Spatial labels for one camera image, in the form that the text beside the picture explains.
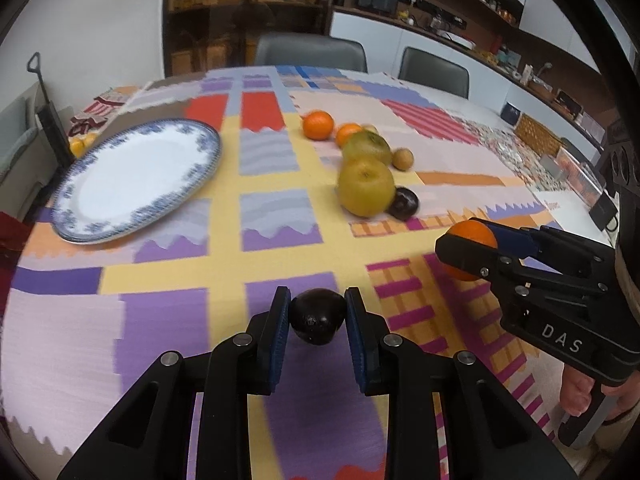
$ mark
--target silver screw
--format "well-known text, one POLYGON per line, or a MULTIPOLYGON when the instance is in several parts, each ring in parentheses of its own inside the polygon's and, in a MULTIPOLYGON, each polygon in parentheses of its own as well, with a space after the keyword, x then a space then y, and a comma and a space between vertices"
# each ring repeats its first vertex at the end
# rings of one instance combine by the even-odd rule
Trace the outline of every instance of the silver screw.
POLYGON ((382 341, 387 346, 400 346, 402 344, 402 336, 398 334, 387 334, 383 337, 382 341))
POLYGON ((234 345, 236 346, 247 346, 251 344, 251 341, 253 341, 254 338, 251 337, 251 334, 248 334, 247 332, 242 332, 239 334, 236 334, 234 337, 234 345))
POLYGON ((164 366, 173 366, 178 362, 178 354, 175 352, 165 352, 160 356, 160 362, 164 366))
POLYGON ((472 365, 476 362, 476 356, 475 354, 473 354, 473 352, 463 350, 462 352, 458 352, 458 361, 460 361, 463 365, 472 365))

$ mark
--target table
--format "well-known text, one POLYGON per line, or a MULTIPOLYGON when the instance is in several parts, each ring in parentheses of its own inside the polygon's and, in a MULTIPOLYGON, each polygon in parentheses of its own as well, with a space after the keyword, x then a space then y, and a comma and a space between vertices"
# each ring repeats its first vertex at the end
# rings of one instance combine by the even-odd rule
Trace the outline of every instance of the table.
MULTIPOLYGON (((220 131, 210 182, 162 221, 103 246, 57 238, 45 208, 21 257, 0 380, 12 439, 43 480, 162 352, 209 351, 267 310, 277 285, 294 296, 358 286, 370 311, 425 351, 473 351, 554 436, 561 364, 505 333, 488 284, 451 279, 433 253, 448 226, 472 216, 558 226, 534 191, 562 189, 534 170, 527 187, 501 161, 505 150, 530 153, 495 114, 380 74, 247 67, 149 84, 103 136, 170 117, 220 131), (300 133, 300 115, 315 108, 338 124, 372 123, 392 148, 414 152, 412 171, 394 177, 420 197, 416 218, 363 221, 340 208, 338 148, 300 133)), ((382 478, 386 399, 360 395, 344 329, 321 348, 291 334, 277 392, 252 397, 249 410, 255 479, 382 478)))

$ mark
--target dining table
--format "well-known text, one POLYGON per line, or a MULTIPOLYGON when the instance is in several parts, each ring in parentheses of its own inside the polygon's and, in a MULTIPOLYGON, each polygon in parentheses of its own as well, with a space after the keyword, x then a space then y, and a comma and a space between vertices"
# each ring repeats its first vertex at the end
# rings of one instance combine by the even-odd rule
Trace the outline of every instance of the dining table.
MULTIPOLYGON (((368 311, 425 352, 473 352, 555 439, 562 363, 501 328, 488 282, 452 278, 434 254, 439 236, 474 217, 608 243, 512 126, 463 98, 381 73, 250 66, 151 82, 96 142, 170 118, 220 134, 210 180, 154 224, 89 246, 56 234, 51 201, 18 263, 0 386, 12 441, 39 478, 57 476, 160 354, 203 354, 244 332, 279 285, 292 296, 357 286, 368 311), (301 117, 316 109, 336 125, 372 124, 392 149, 412 151, 409 171, 392 170, 396 186, 420 200, 411 219, 357 218, 340 206, 340 148, 302 133, 301 117)), ((201 403, 198 396, 189 479, 201 403)), ((383 479, 387 398, 360 393, 344 327, 325 346, 290 332, 276 392, 250 396, 248 411, 254 479, 383 479)), ((441 414, 436 421, 446 479, 441 414)))

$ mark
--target black plum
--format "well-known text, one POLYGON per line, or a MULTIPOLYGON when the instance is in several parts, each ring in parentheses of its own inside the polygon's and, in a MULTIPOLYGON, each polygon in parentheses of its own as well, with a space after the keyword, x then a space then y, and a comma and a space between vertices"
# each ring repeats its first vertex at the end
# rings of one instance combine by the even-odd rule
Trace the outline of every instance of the black plum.
POLYGON ((344 317, 347 302, 327 288, 312 288, 297 295, 289 305, 289 323, 302 341, 326 345, 334 338, 344 317))
POLYGON ((396 196, 386 212, 393 218, 406 222, 415 215, 419 207, 420 200, 413 191, 405 187, 396 187, 396 196))

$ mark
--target oval plate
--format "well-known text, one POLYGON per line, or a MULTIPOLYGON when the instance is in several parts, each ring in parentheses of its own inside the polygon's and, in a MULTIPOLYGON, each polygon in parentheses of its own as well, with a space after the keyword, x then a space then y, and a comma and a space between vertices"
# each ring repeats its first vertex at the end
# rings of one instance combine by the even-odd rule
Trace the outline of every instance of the oval plate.
POLYGON ((185 202, 216 171, 220 136, 188 119, 151 121, 96 144, 58 188, 54 231, 75 244, 115 240, 185 202))

